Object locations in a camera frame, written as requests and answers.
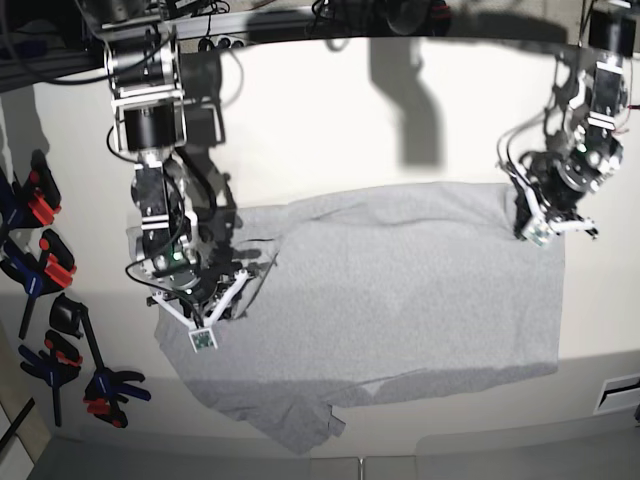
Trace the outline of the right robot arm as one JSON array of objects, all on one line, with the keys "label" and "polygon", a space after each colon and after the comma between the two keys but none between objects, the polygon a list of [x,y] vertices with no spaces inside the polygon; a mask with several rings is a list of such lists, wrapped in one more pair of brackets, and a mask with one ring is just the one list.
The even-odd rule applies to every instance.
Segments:
[{"label": "right robot arm", "polygon": [[209,97],[185,92],[175,28],[128,21],[103,33],[109,145],[134,166],[131,197],[140,214],[125,273],[191,328],[228,319],[251,278],[231,246],[236,209],[230,198],[218,201],[186,149],[185,110]]}]

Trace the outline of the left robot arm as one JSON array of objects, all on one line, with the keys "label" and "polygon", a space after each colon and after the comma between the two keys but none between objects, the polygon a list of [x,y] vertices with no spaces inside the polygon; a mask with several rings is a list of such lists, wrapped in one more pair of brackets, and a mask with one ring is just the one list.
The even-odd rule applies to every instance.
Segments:
[{"label": "left robot arm", "polygon": [[616,119],[630,105],[624,62],[634,53],[638,15],[636,1],[584,8],[569,76],[538,119],[546,125],[557,112],[559,126],[546,133],[544,150],[501,162],[517,191],[516,238],[545,246],[567,232],[597,237],[595,223],[580,216],[578,204],[621,167]]}]

